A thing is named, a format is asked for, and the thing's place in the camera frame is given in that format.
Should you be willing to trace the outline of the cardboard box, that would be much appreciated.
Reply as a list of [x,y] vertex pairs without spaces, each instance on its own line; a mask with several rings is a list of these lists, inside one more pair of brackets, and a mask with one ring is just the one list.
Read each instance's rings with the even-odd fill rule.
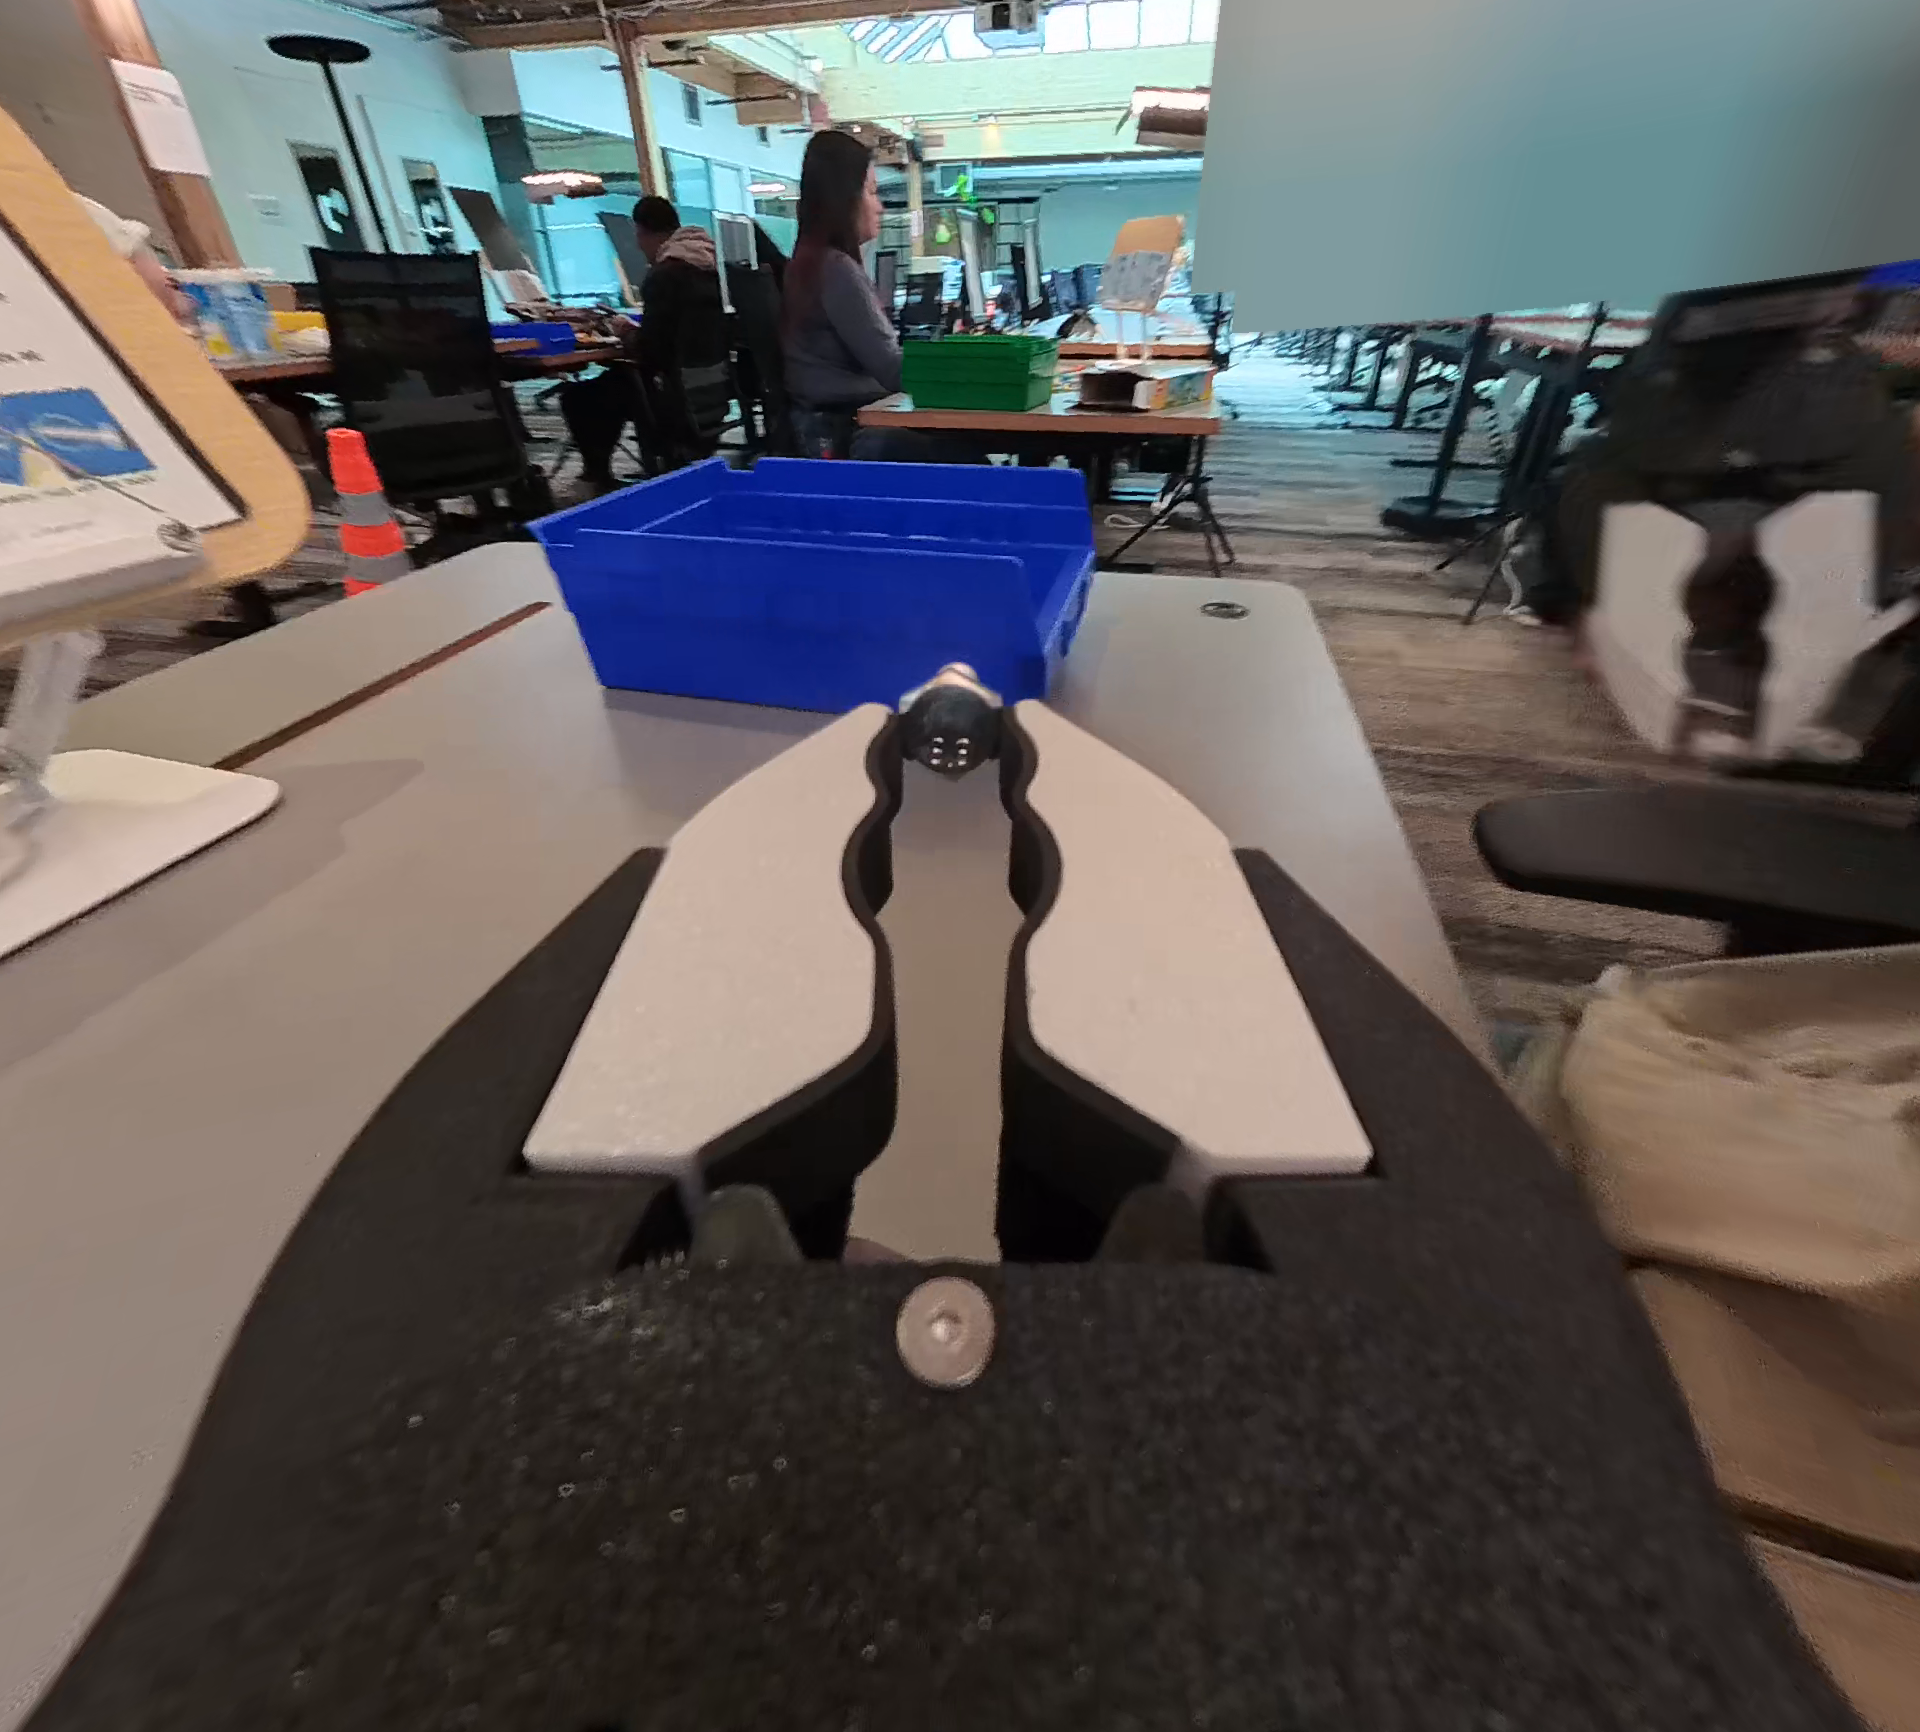
[[1209,359],[1100,359],[1076,375],[1074,404],[1100,414],[1160,416],[1213,402],[1217,367]]

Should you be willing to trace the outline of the green plastic bin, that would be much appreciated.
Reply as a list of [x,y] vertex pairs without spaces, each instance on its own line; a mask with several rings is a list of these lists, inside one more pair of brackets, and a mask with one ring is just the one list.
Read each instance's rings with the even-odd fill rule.
[[902,343],[901,391],[918,414],[1022,416],[1052,404],[1059,343],[1020,332],[911,338]]

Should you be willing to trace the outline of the black tripod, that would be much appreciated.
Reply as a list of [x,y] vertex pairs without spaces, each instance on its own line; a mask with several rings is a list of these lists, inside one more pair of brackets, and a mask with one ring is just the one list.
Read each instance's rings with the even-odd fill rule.
[[1213,495],[1211,435],[1192,435],[1180,441],[1179,464],[1162,476],[1158,495],[1136,518],[1112,514],[1109,527],[1118,532],[1116,544],[1097,555],[1100,571],[1140,571],[1153,564],[1140,547],[1162,534],[1192,532],[1203,544],[1205,565],[1213,577],[1223,577],[1239,565],[1232,534],[1220,518]]

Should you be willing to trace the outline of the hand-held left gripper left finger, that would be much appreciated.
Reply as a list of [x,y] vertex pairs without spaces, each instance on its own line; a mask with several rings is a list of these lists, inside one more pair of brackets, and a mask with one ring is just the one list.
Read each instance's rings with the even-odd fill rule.
[[675,831],[526,1134],[533,1175],[766,1191],[813,1259],[901,1112],[901,716],[858,704]]

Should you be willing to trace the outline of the orange traffic cone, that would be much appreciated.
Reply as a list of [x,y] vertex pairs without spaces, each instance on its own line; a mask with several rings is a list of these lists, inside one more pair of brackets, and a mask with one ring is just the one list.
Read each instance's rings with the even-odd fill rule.
[[348,600],[406,577],[414,569],[409,540],[382,490],[362,431],[334,426],[324,435],[328,476],[339,501],[339,540]]

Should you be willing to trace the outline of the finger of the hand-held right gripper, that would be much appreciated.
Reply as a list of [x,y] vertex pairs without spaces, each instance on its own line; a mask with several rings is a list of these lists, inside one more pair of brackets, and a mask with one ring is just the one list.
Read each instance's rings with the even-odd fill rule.
[[1611,504],[1602,514],[1590,663],[1628,731],[1659,754],[1679,752],[1694,633],[1686,600],[1709,553],[1709,530],[1666,506]]
[[1759,560],[1773,580],[1759,740],[1790,744],[1876,639],[1879,497],[1819,491],[1778,506],[1759,522]]

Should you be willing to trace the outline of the blue divided plastic bin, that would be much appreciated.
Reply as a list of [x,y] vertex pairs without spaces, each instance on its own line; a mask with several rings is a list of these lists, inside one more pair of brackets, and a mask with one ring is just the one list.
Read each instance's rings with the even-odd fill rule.
[[533,532],[603,688],[792,712],[1041,700],[1097,569],[1069,468],[712,455]]

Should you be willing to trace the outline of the instruction board on white stand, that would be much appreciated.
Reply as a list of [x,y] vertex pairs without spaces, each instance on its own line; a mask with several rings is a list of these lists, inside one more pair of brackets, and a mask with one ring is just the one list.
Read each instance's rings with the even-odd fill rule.
[[5,710],[3,953],[23,952],[183,862],[257,825],[281,804],[262,776],[67,733],[108,625],[178,595],[247,583],[303,544],[311,499],[293,459],[229,379],[114,251],[74,190],[10,118],[3,123],[3,236],[16,232],[122,356],[244,518],[204,538],[187,577],[16,625]]

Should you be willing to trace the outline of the black office chair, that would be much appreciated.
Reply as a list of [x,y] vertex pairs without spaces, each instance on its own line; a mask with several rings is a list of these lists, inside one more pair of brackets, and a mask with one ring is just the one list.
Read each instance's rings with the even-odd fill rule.
[[333,391],[391,504],[520,530],[552,501],[501,371],[469,254],[311,251]]

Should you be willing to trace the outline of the silver hex nut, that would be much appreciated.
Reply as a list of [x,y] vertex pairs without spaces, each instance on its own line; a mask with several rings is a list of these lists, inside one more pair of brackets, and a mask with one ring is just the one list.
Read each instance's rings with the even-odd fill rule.
[[1001,758],[1005,704],[975,666],[954,660],[899,700],[902,758],[958,780]]

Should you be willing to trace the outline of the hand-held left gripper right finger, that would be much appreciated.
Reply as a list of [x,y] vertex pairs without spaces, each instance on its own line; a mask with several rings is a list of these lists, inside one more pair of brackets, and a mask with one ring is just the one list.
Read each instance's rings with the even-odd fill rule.
[[996,1240],[1092,1257],[1139,1191],[1371,1175],[1376,1148],[1224,829],[1047,704],[1002,721]]

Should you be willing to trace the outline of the wooden top work table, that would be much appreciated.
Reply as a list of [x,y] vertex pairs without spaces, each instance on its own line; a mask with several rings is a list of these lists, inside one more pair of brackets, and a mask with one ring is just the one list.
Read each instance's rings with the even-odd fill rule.
[[1215,510],[1209,453],[1224,418],[1209,399],[1173,409],[1095,407],[1069,398],[1029,409],[916,405],[905,393],[869,402],[857,412],[857,434],[947,465],[1010,462],[1038,469],[1065,462],[1079,471],[1095,504],[1114,497],[1120,462],[1160,473],[1160,518]]

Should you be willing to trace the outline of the printed instruction sheet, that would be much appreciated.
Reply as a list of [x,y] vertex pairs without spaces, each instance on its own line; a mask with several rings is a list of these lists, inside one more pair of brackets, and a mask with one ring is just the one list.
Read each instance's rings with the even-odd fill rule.
[[241,495],[5,226],[5,625],[177,583],[243,520]]

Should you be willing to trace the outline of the black floor lamp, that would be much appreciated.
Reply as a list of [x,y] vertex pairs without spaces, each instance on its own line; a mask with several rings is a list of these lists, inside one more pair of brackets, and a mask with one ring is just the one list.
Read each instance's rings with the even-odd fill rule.
[[388,219],[382,211],[379,188],[372,181],[372,171],[367,162],[367,154],[360,137],[356,135],[344,87],[341,82],[342,68],[354,68],[368,63],[372,59],[372,47],[360,39],[351,39],[333,33],[311,33],[311,31],[289,31],[276,33],[267,39],[269,52],[276,57],[319,70],[328,100],[333,103],[334,118],[339,122],[342,140],[348,149],[348,159],[353,174],[360,186],[362,198],[367,201],[372,229],[382,251],[392,251],[392,238],[388,229]]

